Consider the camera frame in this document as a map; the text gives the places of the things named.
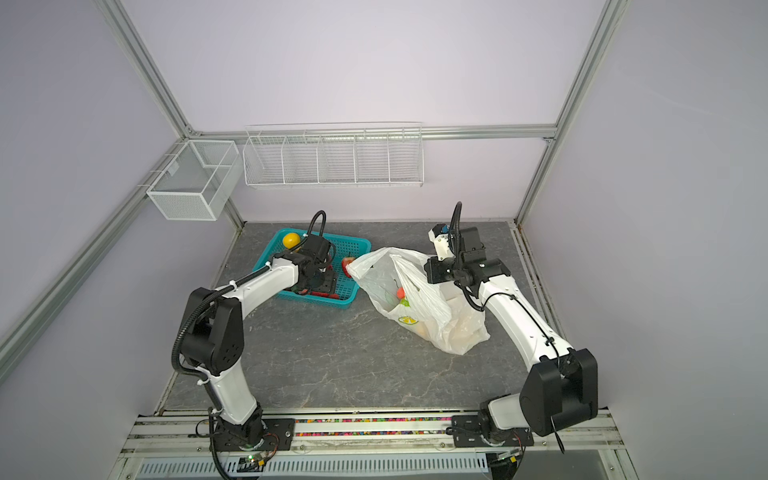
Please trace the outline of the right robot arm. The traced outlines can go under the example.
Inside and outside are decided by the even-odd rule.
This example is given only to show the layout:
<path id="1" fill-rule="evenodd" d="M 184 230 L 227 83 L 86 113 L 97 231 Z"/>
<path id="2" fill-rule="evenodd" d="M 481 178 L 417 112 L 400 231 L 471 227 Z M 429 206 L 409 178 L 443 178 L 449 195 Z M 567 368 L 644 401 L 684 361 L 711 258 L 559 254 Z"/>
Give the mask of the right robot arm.
<path id="1" fill-rule="evenodd" d="M 595 418 L 599 410 L 598 363 L 587 349 L 575 349 L 536 312 L 509 268 L 490 259 L 477 228 L 461 225 L 462 204 L 447 224 L 429 232 L 435 255 L 425 264 L 431 284 L 452 284 L 468 305 L 491 313 L 518 349 L 527 368 L 521 391 L 483 402 L 472 430 L 456 427 L 491 447 L 509 442 L 524 448 L 522 432 L 539 437 Z"/>

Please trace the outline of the teal plastic basket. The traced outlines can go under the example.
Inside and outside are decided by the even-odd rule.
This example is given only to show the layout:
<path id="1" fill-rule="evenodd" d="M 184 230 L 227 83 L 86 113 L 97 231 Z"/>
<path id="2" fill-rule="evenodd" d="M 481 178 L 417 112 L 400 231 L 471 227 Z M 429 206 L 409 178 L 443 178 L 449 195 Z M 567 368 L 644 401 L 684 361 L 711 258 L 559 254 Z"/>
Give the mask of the teal plastic basket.
<path id="1" fill-rule="evenodd" d="M 306 229 L 283 228 L 278 230 L 267 243 L 266 248 L 258 261 L 254 264 L 253 270 L 256 271 L 264 267 L 274 254 L 283 251 L 284 245 L 282 240 L 286 235 L 290 234 L 296 234 L 302 237 L 306 234 Z M 315 292 L 307 295 L 298 295 L 290 290 L 283 290 L 277 295 L 278 298 L 325 305 L 338 309 L 347 309 L 352 304 L 359 291 L 359 285 L 354 279 L 348 277 L 344 273 L 343 260 L 351 257 L 357 259 L 370 253 L 372 250 L 371 242 L 359 237 L 333 233 L 325 233 L 324 237 L 335 246 L 335 256 L 332 262 L 332 268 L 338 276 L 334 293 L 329 294 L 328 296 L 319 296 L 316 295 Z"/>

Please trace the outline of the white plastic bag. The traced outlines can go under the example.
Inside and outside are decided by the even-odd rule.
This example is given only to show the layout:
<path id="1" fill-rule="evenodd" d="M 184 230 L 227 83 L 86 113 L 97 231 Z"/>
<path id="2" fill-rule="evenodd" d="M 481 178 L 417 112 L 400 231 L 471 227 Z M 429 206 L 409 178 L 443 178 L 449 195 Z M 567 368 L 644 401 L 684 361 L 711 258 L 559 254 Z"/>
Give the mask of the white plastic bag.
<path id="1" fill-rule="evenodd" d="M 357 258 L 349 271 L 381 315 L 445 353 L 464 355 L 490 339 L 485 314 L 471 308 L 455 285 L 430 284 L 427 260 L 418 251 L 385 247 Z"/>

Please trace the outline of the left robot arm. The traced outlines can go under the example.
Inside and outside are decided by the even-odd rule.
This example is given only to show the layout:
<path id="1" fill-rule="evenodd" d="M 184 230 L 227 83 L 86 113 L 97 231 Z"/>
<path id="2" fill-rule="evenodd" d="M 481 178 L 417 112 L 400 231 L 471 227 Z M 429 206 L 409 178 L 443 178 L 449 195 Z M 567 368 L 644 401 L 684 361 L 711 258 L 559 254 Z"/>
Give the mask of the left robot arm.
<path id="1" fill-rule="evenodd" d="M 211 433 L 234 438 L 241 449 L 257 449 L 269 435 L 262 407 L 242 369 L 243 320 L 282 291 L 327 293 L 337 277 L 334 244 L 325 238 L 327 215 L 317 211 L 298 242 L 275 254 L 265 266 L 215 289 L 198 288 L 188 297 L 171 349 L 171 365 L 197 379 L 210 400 Z"/>

